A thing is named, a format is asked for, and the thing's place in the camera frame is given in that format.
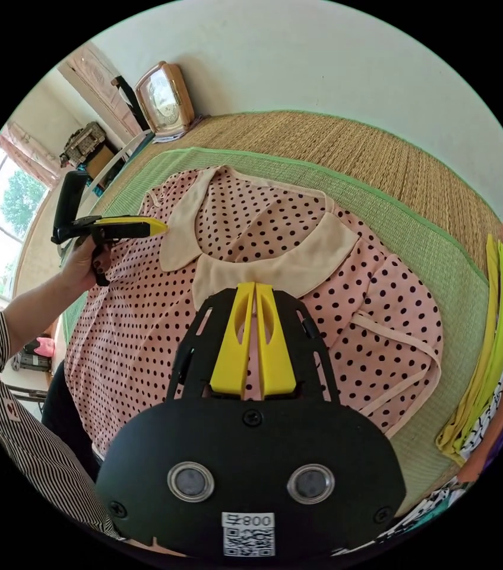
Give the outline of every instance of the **wooden door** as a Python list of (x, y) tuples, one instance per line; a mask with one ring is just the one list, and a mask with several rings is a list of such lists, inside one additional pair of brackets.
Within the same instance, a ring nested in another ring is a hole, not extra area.
[(111, 85), (118, 73), (110, 68), (102, 55), (89, 43), (76, 49), (65, 62), (91, 89), (113, 114), (122, 127), (134, 137), (142, 132), (129, 106), (123, 101), (119, 90)]

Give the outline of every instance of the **green cloth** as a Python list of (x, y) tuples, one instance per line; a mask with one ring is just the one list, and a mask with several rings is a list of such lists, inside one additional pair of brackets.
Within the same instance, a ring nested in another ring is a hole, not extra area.
[[(138, 213), (148, 190), (184, 170), (229, 164), (243, 174), (324, 191), (376, 232), (429, 288), (444, 327), (442, 376), (438, 388), (392, 438), (407, 487), (402, 508), (414, 503), (452, 466), (435, 438), (457, 407), (473, 375), (488, 305), (488, 282), (449, 234), (396, 199), (358, 180), (303, 161), (240, 151), (187, 148), (153, 158), (108, 205), (104, 215)], [(85, 297), (64, 316), (68, 339)]]

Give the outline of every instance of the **curtain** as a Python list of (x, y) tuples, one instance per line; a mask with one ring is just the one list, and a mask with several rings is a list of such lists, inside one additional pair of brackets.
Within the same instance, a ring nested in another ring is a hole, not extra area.
[(0, 133), (0, 148), (30, 176), (55, 188), (61, 180), (59, 159), (19, 125), (8, 122)]

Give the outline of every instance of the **label sticker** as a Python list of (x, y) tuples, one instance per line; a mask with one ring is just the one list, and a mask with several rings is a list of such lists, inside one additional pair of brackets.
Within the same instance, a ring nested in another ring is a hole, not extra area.
[(14, 400), (4, 398), (4, 407), (6, 408), (6, 414), (8, 415), (8, 418), (13, 422), (21, 421), (20, 415), (18, 414), (17, 405), (18, 404), (14, 402)]
[(222, 512), (222, 527), (225, 556), (275, 556), (274, 513)]

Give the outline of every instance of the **striped sleeve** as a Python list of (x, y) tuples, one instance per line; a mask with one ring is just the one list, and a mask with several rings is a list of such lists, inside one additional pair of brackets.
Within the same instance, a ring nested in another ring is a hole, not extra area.
[[(8, 331), (0, 313), (0, 371), (9, 351)], [(54, 507), (94, 530), (121, 538), (73, 452), (21, 406), (1, 381), (0, 442), (17, 468)]]

